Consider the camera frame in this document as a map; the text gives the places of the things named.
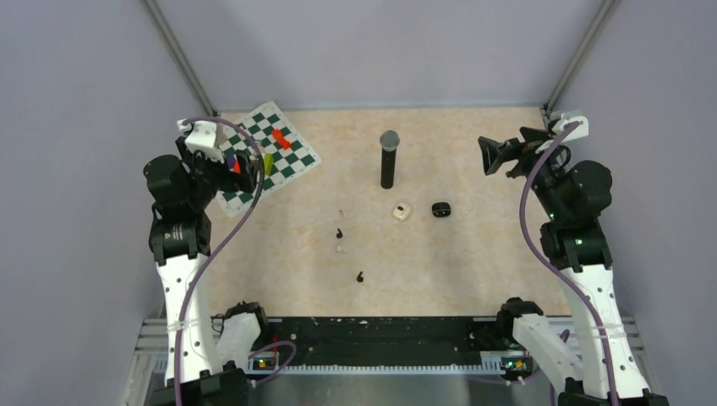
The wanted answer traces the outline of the green white chessboard mat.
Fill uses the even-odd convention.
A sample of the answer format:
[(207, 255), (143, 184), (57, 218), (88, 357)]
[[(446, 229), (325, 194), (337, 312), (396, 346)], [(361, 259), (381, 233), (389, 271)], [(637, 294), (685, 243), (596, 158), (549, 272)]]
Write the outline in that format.
[[(322, 162), (318, 152), (299, 133), (278, 105), (269, 101), (240, 118), (236, 123), (252, 135), (265, 157), (271, 157), (272, 165), (265, 176), (261, 199), (295, 181)], [(276, 141), (274, 133), (282, 133), (288, 143), (285, 149)], [(233, 130), (223, 127), (225, 140), (219, 144), (222, 152), (231, 154), (250, 148), (248, 141)], [(249, 209), (252, 194), (243, 192), (218, 192), (216, 200), (228, 217), (243, 215)]]

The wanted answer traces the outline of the left corner post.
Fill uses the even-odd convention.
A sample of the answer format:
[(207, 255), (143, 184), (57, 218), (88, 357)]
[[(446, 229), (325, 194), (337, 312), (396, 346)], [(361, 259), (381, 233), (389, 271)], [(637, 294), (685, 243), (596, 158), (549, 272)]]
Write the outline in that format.
[(139, 0), (151, 23), (156, 29), (157, 34), (161, 38), (163, 46), (168, 55), (178, 68), (185, 84), (189, 87), (194, 99), (200, 104), (201, 110), (205, 115), (216, 116), (217, 110), (213, 106), (206, 93), (204, 86), (200, 83), (200, 79), (195, 73), (188, 57), (183, 51), (178, 38), (175, 36), (169, 21), (161, 10), (160, 4), (156, 0)]

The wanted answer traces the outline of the corner post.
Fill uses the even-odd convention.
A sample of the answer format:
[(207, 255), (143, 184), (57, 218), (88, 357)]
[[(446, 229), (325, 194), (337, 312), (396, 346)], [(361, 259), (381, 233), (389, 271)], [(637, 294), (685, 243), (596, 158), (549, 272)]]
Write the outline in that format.
[(183, 51), (178, 38), (175, 36), (169, 21), (161, 10), (160, 4), (156, 0), (139, 0), (151, 23), (156, 29), (157, 34), (161, 38), (163, 46), (168, 55), (178, 68), (185, 84), (189, 87), (194, 99), (200, 104), (201, 110), (205, 115), (216, 116), (217, 110), (213, 106), (206, 93), (204, 86), (200, 83), (200, 79), (195, 73), (188, 57)]
[(589, 52), (592, 50), (601, 32), (607, 25), (607, 22), (620, 5), (620, 0), (604, 0), (600, 3), (597, 13), (591, 20), (588, 28), (585, 30), (577, 48), (568, 61), (566, 68), (563, 70), (556, 86), (550, 93), (547, 102), (543, 105), (543, 110), (548, 117), (556, 110), (556, 107), (579, 73), (588, 57)]

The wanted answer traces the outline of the red block long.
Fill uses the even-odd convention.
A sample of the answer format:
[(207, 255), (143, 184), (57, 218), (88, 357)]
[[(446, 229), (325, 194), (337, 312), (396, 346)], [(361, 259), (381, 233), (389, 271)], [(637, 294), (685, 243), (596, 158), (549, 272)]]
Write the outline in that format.
[(272, 136), (276, 143), (283, 149), (288, 150), (291, 148), (291, 143), (287, 140), (285, 135), (280, 129), (273, 129)]

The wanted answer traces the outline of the black earbud case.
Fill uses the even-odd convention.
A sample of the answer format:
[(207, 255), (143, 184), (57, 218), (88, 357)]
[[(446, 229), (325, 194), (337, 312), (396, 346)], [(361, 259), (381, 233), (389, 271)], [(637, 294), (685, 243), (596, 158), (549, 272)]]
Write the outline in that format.
[(449, 217), (452, 214), (452, 207), (448, 202), (436, 202), (431, 206), (431, 212), (436, 218)]

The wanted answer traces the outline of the right corner post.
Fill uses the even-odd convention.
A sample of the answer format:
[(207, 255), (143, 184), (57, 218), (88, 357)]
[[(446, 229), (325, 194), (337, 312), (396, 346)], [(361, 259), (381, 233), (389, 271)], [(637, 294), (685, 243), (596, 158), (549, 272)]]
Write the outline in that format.
[(543, 105), (543, 110), (548, 117), (556, 110), (556, 107), (579, 73), (588, 57), (589, 52), (592, 50), (601, 32), (607, 25), (607, 22), (620, 5), (620, 0), (604, 0), (600, 3), (597, 13), (591, 20), (588, 28), (585, 30), (577, 48), (568, 61), (566, 68), (563, 70), (556, 86), (550, 93), (547, 102)]

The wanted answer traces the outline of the yellow-green block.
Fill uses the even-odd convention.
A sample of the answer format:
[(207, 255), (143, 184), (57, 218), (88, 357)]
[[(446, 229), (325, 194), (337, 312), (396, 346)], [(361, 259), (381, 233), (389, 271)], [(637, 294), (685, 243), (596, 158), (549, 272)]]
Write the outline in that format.
[(263, 156), (264, 161), (264, 169), (265, 169), (265, 176), (269, 177), (271, 175), (272, 169), (274, 167), (274, 156), (271, 153), (266, 153)]

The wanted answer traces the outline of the white earbud case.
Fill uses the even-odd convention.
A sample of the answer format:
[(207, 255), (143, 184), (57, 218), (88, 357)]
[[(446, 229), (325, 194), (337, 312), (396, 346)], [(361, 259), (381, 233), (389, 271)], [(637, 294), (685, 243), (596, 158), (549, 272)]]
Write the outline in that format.
[(397, 204), (392, 212), (391, 215), (394, 219), (396, 219), (399, 222), (404, 222), (411, 216), (412, 213), (412, 207), (406, 204)]

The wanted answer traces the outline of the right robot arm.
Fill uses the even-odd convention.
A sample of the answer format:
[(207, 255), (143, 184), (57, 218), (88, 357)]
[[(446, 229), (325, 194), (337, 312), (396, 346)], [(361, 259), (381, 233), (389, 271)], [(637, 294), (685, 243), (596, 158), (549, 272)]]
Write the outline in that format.
[(535, 257), (561, 282), (571, 311), (578, 350), (572, 350), (531, 301), (512, 298), (501, 307), (495, 335), (506, 348), (526, 349), (548, 378), (560, 405), (665, 405), (650, 387), (627, 339), (616, 302), (613, 260), (599, 215), (612, 202), (610, 170), (595, 161), (572, 167), (557, 161), (567, 141), (587, 135), (573, 120), (553, 130), (521, 128), (503, 142), (479, 137), (484, 173), (512, 162), (510, 178), (524, 178), (520, 224), (535, 195), (548, 220)]

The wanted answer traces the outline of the black microphone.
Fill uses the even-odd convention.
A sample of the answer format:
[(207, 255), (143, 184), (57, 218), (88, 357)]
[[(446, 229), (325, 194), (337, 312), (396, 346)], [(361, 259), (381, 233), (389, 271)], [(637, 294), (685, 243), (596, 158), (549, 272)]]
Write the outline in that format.
[(397, 147), (400, 145), (399, 134), (394, 130), (387, 130), (380, 136), (381, 147), (381, 173), (380, 186), (391, 189), (394, 184)]

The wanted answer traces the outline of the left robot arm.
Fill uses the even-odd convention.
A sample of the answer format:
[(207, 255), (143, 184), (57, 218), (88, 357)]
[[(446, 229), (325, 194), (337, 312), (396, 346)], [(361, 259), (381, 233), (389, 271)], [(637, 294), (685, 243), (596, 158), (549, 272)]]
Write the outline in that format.
[(164, 289), (167, 320), (165, 386), (155, 405), (244, 403), (245, 374), (219, 359), (211, 329), (207, 285), (212, 256), (211, 220), (205, 209), (222, 192), (252, 192), (260, 162), (246, 151), (228, 155), (214, 135), (181, 135), (179, 153), (162, 155), (144, 169), (152, 195), (149, 248)]

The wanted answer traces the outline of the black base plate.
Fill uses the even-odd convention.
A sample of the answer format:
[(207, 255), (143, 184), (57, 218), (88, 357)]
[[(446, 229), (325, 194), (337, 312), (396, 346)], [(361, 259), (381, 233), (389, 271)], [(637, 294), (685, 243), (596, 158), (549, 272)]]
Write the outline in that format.
[(271, 318), (251, 350), (250, 366), (286, 372), (533, 372), (529, 352), (503, 335), (493, 317)]

